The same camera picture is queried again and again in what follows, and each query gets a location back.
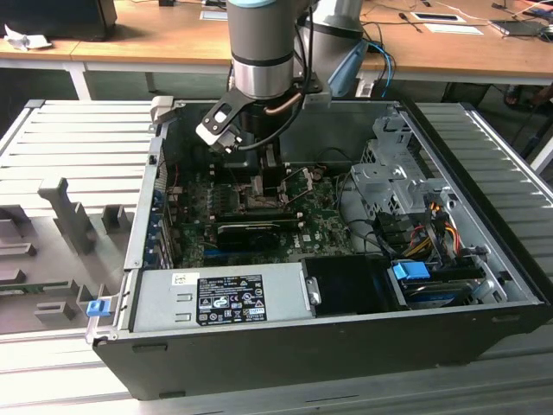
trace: table leg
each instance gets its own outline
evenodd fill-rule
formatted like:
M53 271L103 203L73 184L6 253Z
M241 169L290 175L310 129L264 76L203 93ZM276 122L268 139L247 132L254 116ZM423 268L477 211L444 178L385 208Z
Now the table leg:
M154 74L152 72L147 72L146 74L146 86L148 87L149 93L156 93L156 80L154 80Z
M73 86L77 96L81 100L91 100L91 94L86 84L86 68L83 62L68 62L64 65L66 71L71 75Z
M536 171L536 173L541 174L542 171L547 167L547 165L553 159L553 137L550 138L548 143L543 147L543 149L537 154L536 158L530 165Z

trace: floor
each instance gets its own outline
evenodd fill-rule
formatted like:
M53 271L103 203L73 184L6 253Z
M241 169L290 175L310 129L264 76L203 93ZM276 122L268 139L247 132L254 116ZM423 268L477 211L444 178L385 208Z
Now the floor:
M143 73L97 72L87 75L95 99L151 99ZM45 70L0 69L0 137L29 99L77 99L68 73ZM157 94L187 99L216 99L225 88L225 75L156 73ZM445 84L397 80L394 88L417 102L440 102ZM513 111L503 104L506 86L489 88L479 105L487 122L508 142L519 127L514 147L521 150L528 138L544 122L545 116L535 114L528 121L528 113ZM549 167L543 178L553 183L553 169Z

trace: red wire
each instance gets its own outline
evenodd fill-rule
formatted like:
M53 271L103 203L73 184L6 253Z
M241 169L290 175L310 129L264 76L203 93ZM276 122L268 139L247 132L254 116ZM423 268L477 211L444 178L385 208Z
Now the red wire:
M409 246L413 246L413 244L415 243L414 241L414 238L415 238L415 233L416 231L420 230L420 229L424 229L424 226L423 225L419 225L418 227L416 227L415 229L413 229L413 232L411 232L411 243L409 244Z

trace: white paper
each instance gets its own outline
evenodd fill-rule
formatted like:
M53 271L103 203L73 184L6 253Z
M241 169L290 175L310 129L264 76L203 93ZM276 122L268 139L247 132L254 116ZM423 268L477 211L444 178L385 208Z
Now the white paper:
M457 35L484 35L474 26L461 26L455 24L425 23L426 29L432 33L456 33Z
M3 39L13 48L28 51L29 49L49 48L52 43L46 40L43 35L23 35L10 29L4 24L6 36Z
M227 20L227 15L225 11L204 10L200 13L200 20L215 20L225 22Z

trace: white cable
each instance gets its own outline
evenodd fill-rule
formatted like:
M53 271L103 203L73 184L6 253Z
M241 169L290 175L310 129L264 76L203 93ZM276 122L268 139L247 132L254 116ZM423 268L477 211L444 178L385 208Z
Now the white cable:
M547 3L547 2L551 2L551 0L542 0L541 2L534 3L532 6L527 7L527 8L524 9L524 10L518 11L518 12L515 13L513 16L516 16L516 15L519 15L519 14L521 14L521 13L524 13L525 11L530 10L530 9L536 7L536 6L537 6L538 4L540 4L540 3Z
M440 5L442 5L442 6L445 6L445 7L447 7L448 9L455 10L457 13L461 13L462 15L464 15L465 17L468 17L468 18L470 18L470 19L485 20L485 21L489 21L489 20L490 20L490 19L482 19L481 17L470 16L470 15L468 15L467 13L465 13L463 10L457 9L456 7L450 6L449 4L440 3L440 2L434 2L434 3L440 4Z

